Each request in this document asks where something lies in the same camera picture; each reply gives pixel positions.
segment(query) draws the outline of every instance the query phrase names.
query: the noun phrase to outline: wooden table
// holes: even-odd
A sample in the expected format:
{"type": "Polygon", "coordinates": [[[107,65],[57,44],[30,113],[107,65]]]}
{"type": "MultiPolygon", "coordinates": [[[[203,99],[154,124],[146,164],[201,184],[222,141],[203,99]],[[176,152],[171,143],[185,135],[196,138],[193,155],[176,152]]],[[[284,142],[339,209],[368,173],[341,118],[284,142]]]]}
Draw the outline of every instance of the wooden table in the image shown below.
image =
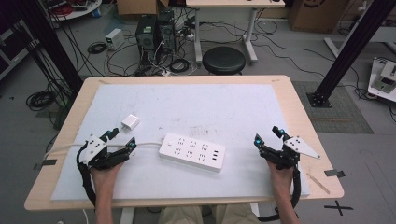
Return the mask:
{"type": "Polygon", "coordinates": [[[249,21],[246,34],[243,36],[244,45],[247,48],[248,61],[255,63],[258,61],[256,52],[251,45],[250,38],[254,28],[258,8],[284,7],[283,1],[274,2],[272,0],[187,0],[187,7],[195,8],[195,61],[202,62],[202,51],[200,42],[199,24],[200,21],[249,21]]]}
{"type": "MultiPolygon", "coordinates": [[[[343,188],[336,176],[327,177],[323,171],[332,170],[332,165],[321,145],[318,136],[305,113],[290,79],[286,76],[196,76],[196,77],[92,77],[85,80],[67,119],[59,132],[53,148],[72,144],[76,138],[79,125],[84,120],[96,90],[106,84],[270,84],[276,94],[284,120],[288,125],[290,135],[300,135],[321,156],[320,160],[301,157],[301,166],[309,173],[307,182],[311,194],[303,200],[341,198],[343,188]]],[[[59,178],[67,150],[50,154],[48,160],[57,160],[55,165],[43,166],[35,184],[29,193],[25,208],[31,211],[65,210],[93,208],[91,202],[52,201],[51,194],[59,178]]],[[[114,207],[162,206],[178,204],[208,204],[208,203],[242,203],[271,201],[271,198],[246,199],[214,199],[215,201],[200,199],[180,200],[122,200],[113,202],[114,207]]]]}

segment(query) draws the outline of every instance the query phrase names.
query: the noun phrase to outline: white cable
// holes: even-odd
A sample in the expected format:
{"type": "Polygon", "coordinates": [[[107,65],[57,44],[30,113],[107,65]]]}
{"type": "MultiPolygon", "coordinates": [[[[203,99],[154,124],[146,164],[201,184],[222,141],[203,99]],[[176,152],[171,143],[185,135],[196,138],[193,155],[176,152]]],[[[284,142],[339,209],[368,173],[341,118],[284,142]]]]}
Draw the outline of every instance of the white cable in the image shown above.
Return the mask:
{"type": "MultiPolygon", "coordinates": [[[[137,147],[142,147],[142,146],[148,146],[148,145],[156,145],[156,146],[161,146],[162,143],[157,143],[157,142],[147,142],[147,143],[139,143],[136,144],[137,147]]],[[[50,151],[48,151],[46,154],[44,154],[43,157],[43,161],[48,157],[49,154],[56,152],[56,151],[60,151],[60,150],[64,150],[64,149],[69,149],[70,147],[82,147],[84,145],[82,144],[69,144],[69,145],[64,145],[61,147],[56,147],[51,149],[50,151]]],[[[121,145],[121,144],[117,144],[117,145],[107,145],[108,147],[125,147],[125,145],[121,145]]]]}
{"type": "Polygon", "coordinates": [[[87,224],[90,224],[90,221],[88,220],[87,212],[85,212],[85,209],[82,209],[82,212],[84,213],[84,216],[85,216],[85,222],[87,224]]]}

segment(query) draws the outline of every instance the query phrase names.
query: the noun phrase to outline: black round stool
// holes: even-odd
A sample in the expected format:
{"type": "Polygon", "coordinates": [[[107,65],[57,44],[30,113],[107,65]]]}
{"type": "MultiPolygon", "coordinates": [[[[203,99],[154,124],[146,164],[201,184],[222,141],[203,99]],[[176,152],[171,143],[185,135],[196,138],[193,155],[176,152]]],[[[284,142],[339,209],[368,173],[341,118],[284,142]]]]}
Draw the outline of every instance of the black round stool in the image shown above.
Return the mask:
{"type": "Polygon", "coordinates": [[[215,47],[204,54],[202,64],[209,73],[215,75],[235,75],[241,74],[246,60],[244,54],[237,49],[215,47]]]}

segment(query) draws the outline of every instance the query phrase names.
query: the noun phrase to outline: person's right arm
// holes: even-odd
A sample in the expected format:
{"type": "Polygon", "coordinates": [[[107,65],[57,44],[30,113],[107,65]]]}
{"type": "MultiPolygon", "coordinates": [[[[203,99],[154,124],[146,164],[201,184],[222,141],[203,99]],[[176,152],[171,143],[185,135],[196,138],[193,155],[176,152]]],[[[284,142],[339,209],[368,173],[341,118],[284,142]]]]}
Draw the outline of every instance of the person's right arm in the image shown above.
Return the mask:
{"type": "Polygon", "coordinates": [[[290,187],[293,179],[293,168],[277,170],[276,165],[267,161],[271,171],[272,188],[280,222],[282,224],[298,224],[300,220],[290,202],[290,187]]]}

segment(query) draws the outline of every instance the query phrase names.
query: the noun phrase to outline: power strip switch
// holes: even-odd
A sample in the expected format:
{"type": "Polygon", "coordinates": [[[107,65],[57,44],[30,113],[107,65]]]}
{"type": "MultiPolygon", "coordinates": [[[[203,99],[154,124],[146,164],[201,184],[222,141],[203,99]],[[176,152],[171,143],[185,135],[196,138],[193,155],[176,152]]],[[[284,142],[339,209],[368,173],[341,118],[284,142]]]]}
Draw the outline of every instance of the power strip switch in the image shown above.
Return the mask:
{"type": "Polygon", "coordinates": [[[187,136],[168,133],[160,148],[160,157],[220,172],[224,161],[225,147],[187,136]]]}

